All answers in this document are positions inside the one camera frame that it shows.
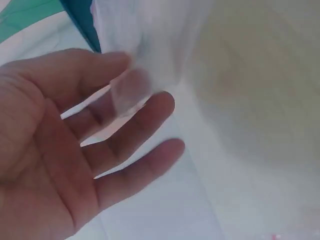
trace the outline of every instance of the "white surface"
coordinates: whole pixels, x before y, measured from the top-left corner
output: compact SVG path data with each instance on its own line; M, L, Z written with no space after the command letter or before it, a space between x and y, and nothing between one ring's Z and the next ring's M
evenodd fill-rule
M319 228L319 13L317 0L216 0L188 68L192 87L175 93L228 240Z

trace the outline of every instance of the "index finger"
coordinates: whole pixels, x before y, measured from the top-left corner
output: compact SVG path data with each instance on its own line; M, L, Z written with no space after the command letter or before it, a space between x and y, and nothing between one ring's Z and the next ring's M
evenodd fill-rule
M63 113L107 86L129 65L130 58L125 53L68 49L15 61L4 68L34 83Z

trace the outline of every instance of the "plastic bag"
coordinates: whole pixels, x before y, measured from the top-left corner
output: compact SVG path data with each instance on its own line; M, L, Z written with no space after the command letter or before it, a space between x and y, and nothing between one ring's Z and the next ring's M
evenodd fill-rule
M102 53L132 56L130 71L110 84L121 116L177 84L213 0L93 0Z

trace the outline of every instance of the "palm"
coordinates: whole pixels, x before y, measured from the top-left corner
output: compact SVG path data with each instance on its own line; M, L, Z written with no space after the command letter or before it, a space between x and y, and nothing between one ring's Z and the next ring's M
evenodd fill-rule
M114 120L110 95L65 120L60 114L104 87L128 63L119 54L69 50L0 70L0 232L5 239L69 237L162 175L182 153L180 141L167 141L123 171L95 179L125 161L173 110L172 98L158 94L110 139L80 147L81 140Z

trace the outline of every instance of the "finger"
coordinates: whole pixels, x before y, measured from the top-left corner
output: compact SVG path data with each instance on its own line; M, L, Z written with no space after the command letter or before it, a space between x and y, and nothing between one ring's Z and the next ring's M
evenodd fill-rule
M92 204L97 202L94 180L77 139L50 99L46 100L46 111L34 140L41 156L39 164L43 164L50 186L54 187L65 210L70 213L75 229L79 229L97 213L97 206Z
M146 95L146 83L141 70L133 69L121 76L121 85L130 86L130 93L124 93L131 96L131 104L137 104L141 97ZM108 91L98 100L90 103L80 112L66 118L64 121L81 142L92 136L102 128L111 124L117 117L112 93Z
M175 100L167 92L152 96L113 136L82 149L93 176L98 176L126 161L173 113Z
M185 144L168 140L122 171L95 180L100 211L129 198L166 173L181 157Z
M129 64L124 53L69 49L12 62L4 68L33 82L63 113L108 85Z

